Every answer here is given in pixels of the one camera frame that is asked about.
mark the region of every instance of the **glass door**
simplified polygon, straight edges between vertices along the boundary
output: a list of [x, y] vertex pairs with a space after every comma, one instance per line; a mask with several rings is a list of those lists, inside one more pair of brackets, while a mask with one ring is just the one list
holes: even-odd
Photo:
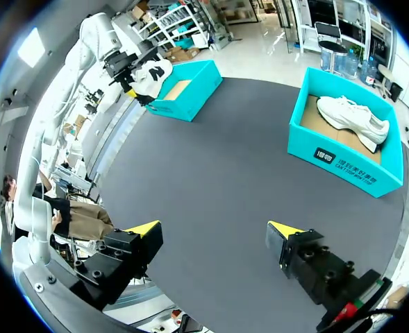
[[274, 0], [274, 5], [281, 28], [285, 33], [287, 52], [291, 53], [294, 50], [294, 44], [299, 40], [292, 2], [291, 0]]

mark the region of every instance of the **beige pants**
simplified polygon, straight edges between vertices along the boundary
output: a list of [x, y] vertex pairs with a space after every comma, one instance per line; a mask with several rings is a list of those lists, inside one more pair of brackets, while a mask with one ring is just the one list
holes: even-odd
[[98, 205], [70, 201], [70, 237], [83, 240], [99, 240], [113, 230], [107, 212]]

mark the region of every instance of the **dark gray mat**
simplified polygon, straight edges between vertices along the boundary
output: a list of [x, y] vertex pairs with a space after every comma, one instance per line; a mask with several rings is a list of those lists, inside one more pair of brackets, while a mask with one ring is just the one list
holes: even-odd
[[101, 189], [117, 227], [162, 221], [152, 280], [216, 333], [314, 332], [325, 311], [287, 280], [266, 223], [314, 228], [356, 273], [383, 272], [406, 188], [375, 199], [287, 154], [299, 90], [225, 78], [192, 123], [146, 113]]

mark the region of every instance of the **person sitting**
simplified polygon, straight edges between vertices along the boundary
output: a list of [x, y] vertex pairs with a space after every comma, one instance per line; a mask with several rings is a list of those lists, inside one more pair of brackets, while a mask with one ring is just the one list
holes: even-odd
[[[51, 190], [52, 186], [41, 170], [39, 170], [39, 177], [42, 184], [36, 184], [33, 196], [43, 198], [50, 204], [52, 212], [56, 212], [51, 219], [52, 232], [62, 237], [100, 240], [115, 228], [107, 212], [99, 205], [44, 195]], [[10, 175], [5, 175], [2, 195], [11, 206], [15, 200], [16, 188], [16, 180]], [[9, 219], [7, 223], [12, 223], [13, 218], [13, 216], [7, 216]]]

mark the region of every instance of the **white sneaker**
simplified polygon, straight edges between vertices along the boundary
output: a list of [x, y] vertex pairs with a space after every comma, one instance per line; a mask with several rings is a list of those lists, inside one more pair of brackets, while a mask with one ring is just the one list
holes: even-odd
[[130, 83], [130, 86], [135, 90], [136, 94], [156, 99], [160, 93], [162, 83], [172, 74], [172, 71], [173, 66], [167, 59], [149, 60], [135, 74], [132, 74], [135, 82]]
[[357, 105], [345, 96], [338, 99], [322, 96], [317, 100], [317, 108], [333, 127], [338, 130], [343, 128], [353, 130], [372, 153], [376, 151], [378, 144], [386, 140], [387, 132], [390, 130], [388, 120], [381, 121], [367, 106]]

